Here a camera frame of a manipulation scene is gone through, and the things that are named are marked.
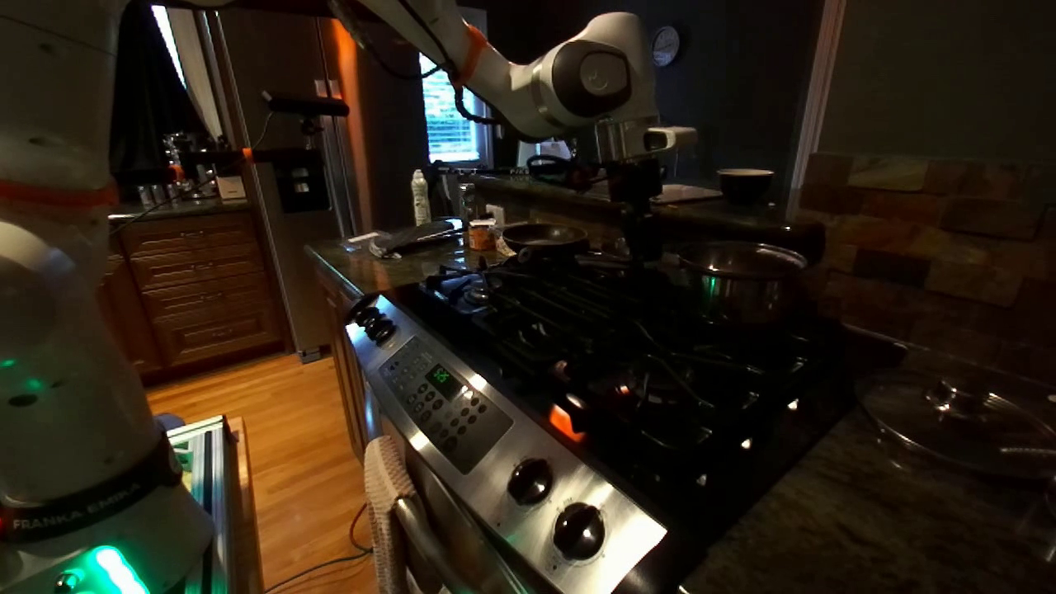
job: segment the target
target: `kitchen appliance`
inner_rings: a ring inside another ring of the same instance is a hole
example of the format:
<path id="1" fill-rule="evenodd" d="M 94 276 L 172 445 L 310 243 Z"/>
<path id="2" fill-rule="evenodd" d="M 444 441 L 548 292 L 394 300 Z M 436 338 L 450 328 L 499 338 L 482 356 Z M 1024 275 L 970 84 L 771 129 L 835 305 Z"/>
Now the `kitchen appliance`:
<path id="1" fill-rule="evenodd" d="M 676 587 L 853 404 L 838 324 L 717 328 L 619 257 L 436 270 L 346 338 L 409 465 L 550 591 Z"/>

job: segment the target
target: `bottle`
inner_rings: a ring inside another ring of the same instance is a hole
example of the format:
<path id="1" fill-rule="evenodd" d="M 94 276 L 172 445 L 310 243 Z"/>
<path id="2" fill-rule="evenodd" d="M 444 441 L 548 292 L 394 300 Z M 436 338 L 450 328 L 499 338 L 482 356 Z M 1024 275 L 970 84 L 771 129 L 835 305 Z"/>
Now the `bottle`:
<path id="1" fill-rule="evenodd" d="M 409 197 L 411 197 L 411 212 L 417 212 L 417 228 L 431 220 L 431 205 L 429 205 L 429 183 L 421 174 L 421 169 L 417 169 L 409 174 Z"/>

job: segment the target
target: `oven door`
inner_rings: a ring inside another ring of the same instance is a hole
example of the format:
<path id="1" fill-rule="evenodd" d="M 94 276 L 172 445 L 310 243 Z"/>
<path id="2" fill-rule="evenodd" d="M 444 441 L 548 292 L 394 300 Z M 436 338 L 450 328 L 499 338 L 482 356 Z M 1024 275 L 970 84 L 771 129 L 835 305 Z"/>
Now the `oven door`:
<path id="1" fill-rule="evenodd" d="M 379 591 L 550 591 L 510 555 L 502 555 L 502 545 L 379 416 L 370 384 L 363 397 L 363 416 L 377 421 L 370 427 L 379 433 L 370 435 L 363 457 Z"/>

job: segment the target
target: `cooking pot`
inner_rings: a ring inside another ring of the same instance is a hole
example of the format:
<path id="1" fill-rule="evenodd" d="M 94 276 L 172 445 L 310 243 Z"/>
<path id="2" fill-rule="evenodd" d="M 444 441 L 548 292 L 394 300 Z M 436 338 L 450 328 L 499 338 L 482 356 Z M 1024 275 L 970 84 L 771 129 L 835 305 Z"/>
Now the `cooking pot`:
<path id="1" fill-rule="evenodd" d="M 775 243 L 708 240 L 680 257 L 687 298 L 708 324 L 762 328 L 784 319 L 802 300 L 804 257 Z"/>
<path id="2" fill-rule="evenodd" d="M 499 231 L 499 250 L 521 257 L 521 262 L 533 262 L 533 257 L 570 257 L 587 250 L 587 239 L 574 228 L 560 228 L 560 224 L 508 224 Z"/>

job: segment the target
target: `bowl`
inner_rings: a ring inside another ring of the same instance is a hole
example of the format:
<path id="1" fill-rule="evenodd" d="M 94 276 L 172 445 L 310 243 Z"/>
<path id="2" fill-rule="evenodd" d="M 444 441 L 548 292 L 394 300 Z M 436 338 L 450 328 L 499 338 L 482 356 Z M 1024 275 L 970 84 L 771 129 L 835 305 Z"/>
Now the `bowl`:
<path id="1" fill-rule="evenodd" d="M 771 169 L 718 169 L 718 187 L 729 205 L 762 205 L 768 186 Z"/>

